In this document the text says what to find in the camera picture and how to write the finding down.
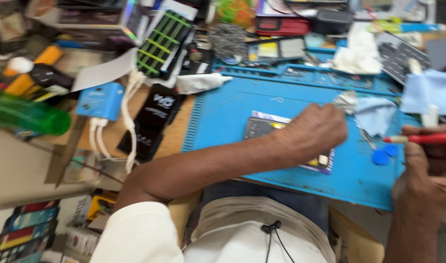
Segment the red tool handle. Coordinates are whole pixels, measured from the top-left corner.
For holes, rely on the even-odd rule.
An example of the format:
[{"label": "red tool handle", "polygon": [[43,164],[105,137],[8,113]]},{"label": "red tool handle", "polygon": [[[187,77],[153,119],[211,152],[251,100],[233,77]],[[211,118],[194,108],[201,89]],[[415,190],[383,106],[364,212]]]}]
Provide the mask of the red tool handle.
[{"label": "red tool handle", "polygon": [[446,133],[431,135],[409,135],[408,141],[416,143],[443,144],[446,143]]}]

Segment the white shirt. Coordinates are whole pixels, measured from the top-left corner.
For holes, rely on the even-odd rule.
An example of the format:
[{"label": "white shirt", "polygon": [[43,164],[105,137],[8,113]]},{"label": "white shirt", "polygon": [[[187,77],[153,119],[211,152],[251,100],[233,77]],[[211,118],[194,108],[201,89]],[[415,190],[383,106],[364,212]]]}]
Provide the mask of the white shirt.
[{"label": "white shirt", "polygon": [[[269,235],[261,226],[276,220],[294,262],[335,262],[327,236],[308,218],[266,197],[227,197],[203,207],[184,252],[167,206],[126,206],[109,218],[90,263],[265,263]],[[291,262],[275,232],[268,262]]]}]

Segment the light blue cloth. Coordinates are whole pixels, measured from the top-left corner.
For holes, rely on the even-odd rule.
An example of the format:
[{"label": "light blue cloth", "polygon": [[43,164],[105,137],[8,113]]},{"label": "light blue cloth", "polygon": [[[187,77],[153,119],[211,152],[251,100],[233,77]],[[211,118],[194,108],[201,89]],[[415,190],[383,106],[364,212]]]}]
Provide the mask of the light blue cloth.
[{"label": "light blue cloth", "polygon": [[356,105],[356,126],[365,130],[371,137],[385,136],[397,106],[384,98],[359,98]]},{"label": "light blue cloth", "polygon": [[400,110],[428,113],[430,104],[439,108],[440,115],[446,115],[446,73],[427,69],[423,75],[408,74]]}]

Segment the red case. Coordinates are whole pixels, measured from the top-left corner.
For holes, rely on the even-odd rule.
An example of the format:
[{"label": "red case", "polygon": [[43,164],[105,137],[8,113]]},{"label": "red case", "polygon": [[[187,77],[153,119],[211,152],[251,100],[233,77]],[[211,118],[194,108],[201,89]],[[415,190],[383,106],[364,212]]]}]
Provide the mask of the red case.
[{"label": "red case", "polygon": [[262,36],[306,35],[309,21],[300,17],[256,17],[256,33]]}]

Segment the blue box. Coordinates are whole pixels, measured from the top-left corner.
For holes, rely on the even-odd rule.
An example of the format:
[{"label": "blue box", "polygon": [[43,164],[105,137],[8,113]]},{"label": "blue box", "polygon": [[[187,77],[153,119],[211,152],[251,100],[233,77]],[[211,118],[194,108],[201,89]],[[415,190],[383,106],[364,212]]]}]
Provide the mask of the blue box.
[{"label": "blue box", "polygon": [[83,89],[75,113],[116,121],[124,92],[124,87],[116,82]]}]

